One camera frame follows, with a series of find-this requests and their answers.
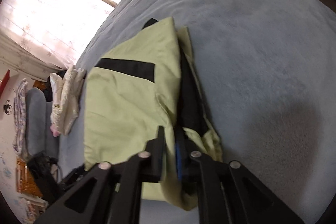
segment pink object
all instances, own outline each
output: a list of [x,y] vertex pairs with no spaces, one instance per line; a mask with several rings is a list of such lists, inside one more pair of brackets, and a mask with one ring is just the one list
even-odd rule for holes
[[59,131],[55,128],[54,124],[51,125],[50,130],[54,137],[58,137],[60,135]]

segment folded blanket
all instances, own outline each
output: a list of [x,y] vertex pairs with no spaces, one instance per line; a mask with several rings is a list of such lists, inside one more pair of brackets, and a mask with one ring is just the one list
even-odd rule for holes
[[26,148],[26,95],[28,82],[26,78],[22,79],[16,88],[14,97],[14,126],[15,138],[13,148],[15,153],[25,160],[28,157]]
[[50,83],[53,93],[51,131],[55,137],[60,134],[68,135],[71,126],[78,117],[78,98],[81,93],[86,70],[75,69],[71,66],[62,79],[52,73]]

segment gray cushion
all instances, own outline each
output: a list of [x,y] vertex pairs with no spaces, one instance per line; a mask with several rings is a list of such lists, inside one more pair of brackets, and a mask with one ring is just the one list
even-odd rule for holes
[[26,147],[33,156],[45,148],[46,100],[38,88],[32,88],[26,96]]
[[45,112],[45,153],[47,156],[58,159],[59,138],[54,137],[51,130],[50,114],[53,108],[53,103],[48,102]]

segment gray blanket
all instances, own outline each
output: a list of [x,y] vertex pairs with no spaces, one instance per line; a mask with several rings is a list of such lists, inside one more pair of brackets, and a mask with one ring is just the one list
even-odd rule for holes
[[[90,70],[149,18],[187,26],[224,160],[240,160],[307,224],[336,193],[336,14],[318,0],[122,0],[77,63]],[[61,138],[66,175],[83,159],[83,108]],[[142,223],[197,223],[145,201]]]

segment brown object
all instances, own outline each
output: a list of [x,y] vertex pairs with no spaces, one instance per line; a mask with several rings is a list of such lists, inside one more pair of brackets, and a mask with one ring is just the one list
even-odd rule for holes
[[47,86],[45,85],[45,82],[35,81],[33,88],[38,88],[39,90],[44,91],[47,88]]
[[19,158],[16,161],[16,191],[42,197],[40,189],[35,184],[26,163]]

